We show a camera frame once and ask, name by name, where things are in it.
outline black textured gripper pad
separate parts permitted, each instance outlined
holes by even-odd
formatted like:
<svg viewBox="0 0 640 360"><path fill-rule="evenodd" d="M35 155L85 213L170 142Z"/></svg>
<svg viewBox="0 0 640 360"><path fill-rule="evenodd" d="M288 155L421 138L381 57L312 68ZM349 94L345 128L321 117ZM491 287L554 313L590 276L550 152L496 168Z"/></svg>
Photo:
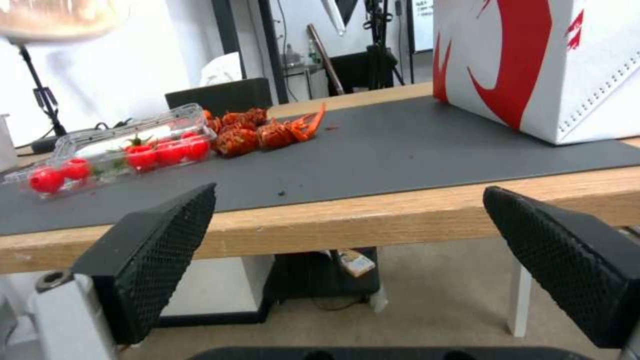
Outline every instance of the black textured gripper pad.
<svg viewBox="0 0 640 360"><path fill-rule="evenodd" d="M622 347L640 313L640 246L591 215L502 188L487 188L484 206L516 258L584 334L598 347Z"/></svg>
<svg viewBox="0 0 640 360"><path fill-rule="evenodd" d="M216 204L215 184L129 213L72 267L93 280L118 344L139 343L155 326L200 246Z"/></svg>

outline gray cutting mat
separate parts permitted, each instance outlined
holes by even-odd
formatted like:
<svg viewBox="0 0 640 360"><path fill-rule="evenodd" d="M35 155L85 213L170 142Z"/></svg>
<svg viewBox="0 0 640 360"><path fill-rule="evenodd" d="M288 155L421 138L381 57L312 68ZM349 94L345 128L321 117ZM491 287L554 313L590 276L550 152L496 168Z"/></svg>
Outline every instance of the gray cutting mat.
<svg viewBox="0 0 640 360"><path fill-rule="evenodd" d="M307 143L57 199L0 186L0 234L113 224L207 182L218 183L220 212L630 165L640 165L640 150L617 141L553 147L421 97L330 111Z"/></svg>

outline wooden table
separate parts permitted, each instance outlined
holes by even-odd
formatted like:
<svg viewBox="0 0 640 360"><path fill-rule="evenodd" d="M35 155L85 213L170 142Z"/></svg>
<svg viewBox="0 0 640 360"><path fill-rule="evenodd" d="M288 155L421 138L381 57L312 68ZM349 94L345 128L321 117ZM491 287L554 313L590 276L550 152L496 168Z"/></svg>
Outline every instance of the wooden table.
<svg viewBox="0 0 640 360"><path fill-rule="evenodd" d="M431 83L275 106L276 117L431 94ZM640 138L625 140L640 147ZM612 225L640 222L640 167L501 181L510 190L592 213ZM475 184L219 213L195 258L486 238L497 234ZM0 237L0 274L65 268L108 225Z"/></svg>

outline whiteboard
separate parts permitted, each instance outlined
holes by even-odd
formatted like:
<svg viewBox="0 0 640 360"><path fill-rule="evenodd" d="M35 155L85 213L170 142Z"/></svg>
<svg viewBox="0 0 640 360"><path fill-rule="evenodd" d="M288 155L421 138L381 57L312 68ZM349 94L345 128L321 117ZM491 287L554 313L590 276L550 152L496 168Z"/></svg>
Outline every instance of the whiteboard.
<svg viewBox="0 0 640 360"><path fill-rule="evenodd" d="M433 0L409 0L409 32L414 53L433 50Z"/></svg>

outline metal bolt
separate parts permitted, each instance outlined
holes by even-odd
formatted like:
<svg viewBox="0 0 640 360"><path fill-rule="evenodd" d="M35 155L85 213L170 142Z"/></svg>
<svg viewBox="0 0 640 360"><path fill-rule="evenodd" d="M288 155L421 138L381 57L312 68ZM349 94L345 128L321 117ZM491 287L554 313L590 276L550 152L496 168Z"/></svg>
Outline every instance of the metal bolt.
<svg viewBox="0 0 640 360"><path fill-rule="evenodd" d="M36 282L36 291L38 293L43 293L45 291L57 288L62 284L66 284L73 279L74 274L71 274L68 269L48 272L41 276L38 279L38 282Z"/></svg>

